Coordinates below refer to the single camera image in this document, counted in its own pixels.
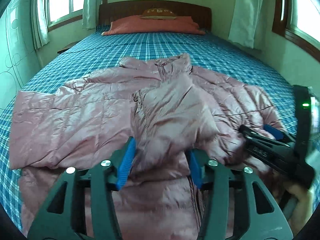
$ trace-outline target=window frame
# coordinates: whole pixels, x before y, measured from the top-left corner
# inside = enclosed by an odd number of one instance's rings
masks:
[[[320,50],[314,45],[318,41],[308,34],[290,27],[291,13],[292,8],[290,0],[276,0],[272,31],[293,42],[320,62]]]
[[[56,28],[59,28],[63,25],[66,25],[71,22],[75,22],[82,19],[83,9],[72,11],[73,10],[73,0],[69,0],[69,14],[60,17],[57,20],[50,21],[50,7],[49,0],[44,0],[44,11],[47,20],[48,32]]]

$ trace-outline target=white curtain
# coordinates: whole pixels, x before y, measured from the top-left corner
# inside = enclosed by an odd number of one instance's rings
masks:
[[[263,0],[236,0],[229,40],[254,48],[254,37]]]
[[[84,0],[82,28],[93,29],[96,27],[101,1],[102,0]]]
[[[35,49],[39,49],[50,41],[44,12],[44,0],[31,1],[31,16],[33,42]]]

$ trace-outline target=brown cushion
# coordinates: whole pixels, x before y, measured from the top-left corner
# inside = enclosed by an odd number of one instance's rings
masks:
[[[142,19],[154,19],[154,20],[170,20],[175,19],[177,16],[170,10],[165,8],[152,8],[145,10],[141,15]]]

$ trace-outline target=red pillow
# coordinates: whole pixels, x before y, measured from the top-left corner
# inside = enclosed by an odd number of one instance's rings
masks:
[[[199,30],[199,25],[192,20],[191,16],[178,16],[175,20],[152,20],[133,15],[112,22],[110,31],[103,32],[101,35],[154,32],[205,34],[204,31]]]

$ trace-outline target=bed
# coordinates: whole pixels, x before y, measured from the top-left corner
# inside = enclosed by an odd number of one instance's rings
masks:
[[[101,36],[116,19],[141,14],[146,8],[168,8],[180,16],[192,16],[204,36],[181,33],[132,33]],[[218,71],[241,82],[262,87],[271,97],[290,133],[296,132],[292,87],[274,69],[266,66],[229,42],[211,34],[211,9],[181,2],[137,0],[102,4],[96,32],[62,53],[22,90],[55,93],[65,81],[79,78],[97,69],[117,66],[124,56],[149,60],[182,52],[190,54],[194,65]],[[0,202],[13,223],[21,230],[18,179],[20,171],[9,169],[9,133],[13,99],[0,116]],[[316,182],[316,195],[319,194]]]

